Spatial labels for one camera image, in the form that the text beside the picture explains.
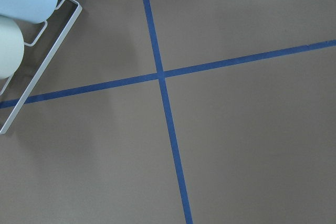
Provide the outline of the pale green cup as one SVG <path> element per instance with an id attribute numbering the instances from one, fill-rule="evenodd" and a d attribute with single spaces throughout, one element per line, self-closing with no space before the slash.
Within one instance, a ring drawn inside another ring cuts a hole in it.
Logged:
<path id="1" fill-rule="evenodd" d="M 18 25 L 10 18 L 1 16 L 1 80 L 19 68 L 24 55 L 24 39 Z"/>

